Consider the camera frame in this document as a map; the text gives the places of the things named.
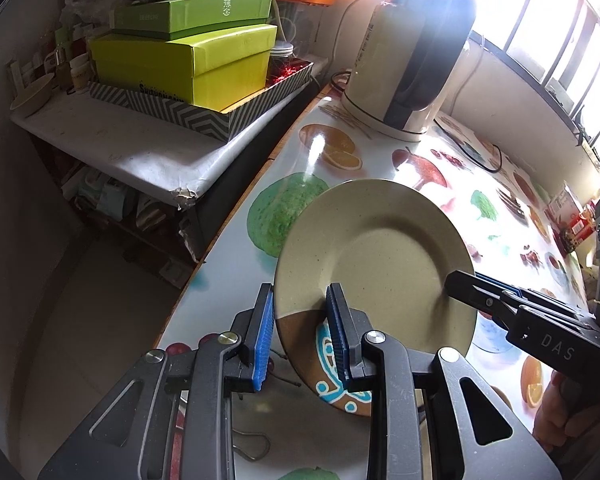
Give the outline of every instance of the fruit patterned tablecloth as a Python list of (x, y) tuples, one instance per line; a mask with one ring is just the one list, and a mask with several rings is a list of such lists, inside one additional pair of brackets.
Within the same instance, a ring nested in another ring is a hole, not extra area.
[[(387, 178), (416, 189), (446, 213), (464, 239), (475, 270), (544, 292), (586, 309), (574, 256), (562, 258), (544, 214), (544, 191), (498, 150), (445, 114), (422, 142), (375, 132), (353, 119), (332, 91), (296, 126), (282, 152), (254, 186), (184, 292), (160, 341), (192, 348), (209, 333), (227, 330), (251, 308), (260, 284), (272, 282), (277, 256), (293, 220), (311, 200), (354, 178)], [(506, 399), (529, 430), (551, 370), (505, 339), (478, 315), (468, 361)], [(282, 350), (274, 336), (274, 348)], [(288, 362), (276, 372), (298, 380)], [(365, 477), (368, 418), (336, 410), (305, 387), (269, 377), (263, 391), (234, 402), (234, 428), (264, 432), (269, 454), (256, 463), (235, 455), (238, 480), (358, 480)], [(236, 444), (258, 453), (257, 438)]]

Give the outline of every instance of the white shelf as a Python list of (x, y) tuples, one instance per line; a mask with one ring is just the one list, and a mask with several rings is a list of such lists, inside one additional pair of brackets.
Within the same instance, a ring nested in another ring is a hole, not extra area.
[(98, 170), (171, 205), (199, 199), (275, 115), (304, 87), (229, 143), (151, 116), (56, 91), (35, 114), (11, 120)]

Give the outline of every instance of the human hand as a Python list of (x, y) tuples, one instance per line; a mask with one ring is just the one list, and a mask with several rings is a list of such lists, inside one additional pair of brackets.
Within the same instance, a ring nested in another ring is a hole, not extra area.
[(568, 438), (581, 436), (591, 429), (587, 450), (591, 454), (600, 445), (600, 404), (569, 416), (567, 405), (560, 394), (565, 376), (553, 372), (542, 403), (536, 413), (533, 436), (547, 452), (562, 447)]

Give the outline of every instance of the appliance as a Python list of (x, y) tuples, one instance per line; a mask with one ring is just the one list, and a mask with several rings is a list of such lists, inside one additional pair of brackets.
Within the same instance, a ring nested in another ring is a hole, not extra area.
[(368, 126), (418, 142), (457, 83), (475, 0), (385, 0), (368, 29), (343, 106)]

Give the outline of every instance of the yellow-green gift box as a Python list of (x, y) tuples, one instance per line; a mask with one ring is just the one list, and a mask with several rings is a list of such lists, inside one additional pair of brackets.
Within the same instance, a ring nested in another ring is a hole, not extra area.
[(220, 111), (265, 86), (273, 25), (179, 40), (109, 34), (91, 41), (101, 83)]

